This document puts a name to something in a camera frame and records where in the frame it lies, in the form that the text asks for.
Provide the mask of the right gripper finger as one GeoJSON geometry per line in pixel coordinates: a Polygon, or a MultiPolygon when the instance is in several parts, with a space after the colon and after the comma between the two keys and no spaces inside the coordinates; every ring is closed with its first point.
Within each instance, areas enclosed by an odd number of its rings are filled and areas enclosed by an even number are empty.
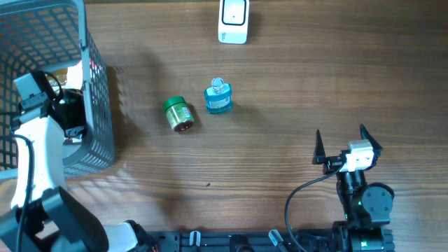
{"type": "Polygon", "coordinates": [[[367,128],[364,126],[364,124],[360,124],[360,136],[363,140],[368,140],[375,152],[381,152],[383,151],[382,146],[373,138],[373,136],[368,132],[367,128]]]}
{"type": "Polygon", "coordinates": [[[325,160],[326,159],[326,153],[325,148],[323,146],[323,141],[321,138],[321,133],[319,130],[316,131],[316,145],[314,149],[314,160],[325,160]]]}

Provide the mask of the green lid spice jar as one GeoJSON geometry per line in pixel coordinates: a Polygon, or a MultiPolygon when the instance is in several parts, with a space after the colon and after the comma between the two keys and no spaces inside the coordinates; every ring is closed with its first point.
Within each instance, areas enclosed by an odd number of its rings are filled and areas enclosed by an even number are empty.
{"type": "Polygon", "coordinates": [[[193,114],[182,96],[168,98],[163,104],[163,110],[170,127],[175,132],[186,131],[194,124],[193,114]]]}

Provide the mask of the blue mouthwash bottle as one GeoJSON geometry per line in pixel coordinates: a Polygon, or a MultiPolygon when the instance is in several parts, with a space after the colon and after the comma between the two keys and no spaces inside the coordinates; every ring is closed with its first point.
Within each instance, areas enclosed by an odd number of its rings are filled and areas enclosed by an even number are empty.
{"type": "Polygon", "coordinates": [[[209,114],[223,113],[232,108],[232,87],[222,78],[214,78],[204,91],[206,110],[209,114]]]}

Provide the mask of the white brown snack pouch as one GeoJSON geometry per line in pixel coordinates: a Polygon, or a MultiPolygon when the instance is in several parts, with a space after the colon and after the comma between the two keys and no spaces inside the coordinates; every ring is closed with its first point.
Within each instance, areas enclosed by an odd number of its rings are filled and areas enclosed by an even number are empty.
{"type": "Polygon", "coordinates": [[[51,74],[57,78],[63,89],[82,89],[83,67],[81,61],[74,66],[51,72],[51,74]]]}

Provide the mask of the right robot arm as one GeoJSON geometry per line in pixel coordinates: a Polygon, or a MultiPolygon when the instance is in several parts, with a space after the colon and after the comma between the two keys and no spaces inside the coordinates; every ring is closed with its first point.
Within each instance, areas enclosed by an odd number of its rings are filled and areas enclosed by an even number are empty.
{"type": "Polygon", "coordinates": [[[323,166],[323,174],[337,177],[336,191],[345,220],[333,223],[327,237],[318,243],[328,251],[394,251],[391,222],[395,193],[383,183],[367,183],[365,172],[373,168],[383,151],[364,125],[360,140],[350,141],[339,155],[327,156],[321,133],[316,133],[312,163],[323,166]]]}

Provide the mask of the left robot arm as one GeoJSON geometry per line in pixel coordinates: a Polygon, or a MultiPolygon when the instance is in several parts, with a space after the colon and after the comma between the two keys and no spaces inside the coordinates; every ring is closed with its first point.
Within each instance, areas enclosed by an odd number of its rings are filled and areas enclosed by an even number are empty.
{"type": "Polygon", "coordinates": [[[83,95],[55,91],[53,74],[16,78],[22,100],[12,118],[17,143],[17,186],[11,210],[1,217],[1,240],[11,251],[158,251],[140,225],[127,220],[104,227],[66,189],[62,146],[85,126],[83,95]]]}

